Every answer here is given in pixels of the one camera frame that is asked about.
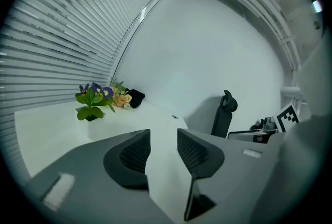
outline white wall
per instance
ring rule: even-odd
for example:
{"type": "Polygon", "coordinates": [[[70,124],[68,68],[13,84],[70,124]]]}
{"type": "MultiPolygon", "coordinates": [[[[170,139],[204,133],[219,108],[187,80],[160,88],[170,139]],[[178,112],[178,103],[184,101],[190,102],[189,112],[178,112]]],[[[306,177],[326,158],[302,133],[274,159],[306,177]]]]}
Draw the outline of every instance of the white wall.
{"type": "Polygon", "coordinates": [[[209,133],[224,90],[238,101],[229,131],[280,109],[283,68],[269,43],[217,0],[161,0],[134,35],[118,79],[209,133]]]}

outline purple flower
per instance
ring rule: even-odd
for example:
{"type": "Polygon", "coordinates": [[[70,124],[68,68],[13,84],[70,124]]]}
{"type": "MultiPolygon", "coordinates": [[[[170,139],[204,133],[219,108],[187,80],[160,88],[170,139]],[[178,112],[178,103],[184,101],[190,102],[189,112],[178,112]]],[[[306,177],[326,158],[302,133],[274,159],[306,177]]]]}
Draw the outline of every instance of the purple flower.
{"type": "Polygon", "coordinates": [[[107,99],[109,97],[113,97],[114,92],[110,87],[105,87],[102,89],[102,91],[104,92],[104,97],[107,99]]]}
{"type": "Polygon", "coordinates": [[[93,90],[94,93],[96,93],[96,94],[101,93],[103,95],[103,97],[105,97],[103,88],[101,86],[99,86],[98,84],[92,82],[91,89],[93,90]]]}
{"type": "Polygon", "coordinates": [[[76,95],[84,95],[87,93],[87,90],[89,88],[89,83],[86,84],[85,88],[83,89],[82,85],[79,85],[80,93],[77,93],[76,95]]]}

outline window blind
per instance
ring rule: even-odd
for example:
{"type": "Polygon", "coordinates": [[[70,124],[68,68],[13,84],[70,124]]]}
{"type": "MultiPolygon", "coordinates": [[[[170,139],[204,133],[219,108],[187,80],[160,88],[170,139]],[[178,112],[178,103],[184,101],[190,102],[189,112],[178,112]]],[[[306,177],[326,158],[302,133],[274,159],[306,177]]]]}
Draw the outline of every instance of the window blind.
{"type": "Polygon", "coordinates": [[[158,0],[16,0],[0,33],[1,149],[29,174],[14,113],[72,101],[79,85],[109,84],[132,35],[158,0]]]}

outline white table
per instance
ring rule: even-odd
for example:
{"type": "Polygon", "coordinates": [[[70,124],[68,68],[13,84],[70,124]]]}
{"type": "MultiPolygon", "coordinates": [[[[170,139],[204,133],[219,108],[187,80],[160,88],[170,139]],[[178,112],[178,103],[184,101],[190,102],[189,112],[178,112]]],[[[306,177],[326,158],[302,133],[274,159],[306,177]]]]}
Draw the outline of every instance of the white table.
{"type": "Polygon", "coordinates": [[[136,109],[101,107],[103,119],[77,120],[78,102],[56,104],[15,113],[17,139],[31,177],[71,149],[132,131],[151,130],[151,154],[145,174],[149,195],[175,222],[183,222],[191,175],[177,153],[177,129],[183,118],[143,101],[136,109]]]}

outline flower bouquet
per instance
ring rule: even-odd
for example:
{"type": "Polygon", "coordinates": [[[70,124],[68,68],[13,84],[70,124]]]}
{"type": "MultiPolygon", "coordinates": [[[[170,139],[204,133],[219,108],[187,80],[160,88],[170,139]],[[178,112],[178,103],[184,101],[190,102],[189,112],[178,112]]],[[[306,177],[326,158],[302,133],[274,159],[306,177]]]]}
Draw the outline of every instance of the flower bouquet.
{"type": "Polygon", "coordinates": [[[92,83],[92,86],[87,84],[85,88],[79,86],[80,93],[75,95],[76,100],[79,103],[86,104],[87,106],[79,109],[77,113],[77,119],[82,121],[87,119],[92,121],[96,118],[103,118],[103,112],[98,108],[99,106],[108,105],[110,109],[114,111],[112,104],[113,100],[113,90],[110,87],[102,88],[96,83],[92,83]]]}
{"type": "Polygon", "coordinates": [[[129,108],[131,95],[127,94],[126,88],[122,85],[122,82],[117,82],[116,79],[112,80],[110,87],[114,93],[113,95],[113,105],[116,107],[129,108]]]}

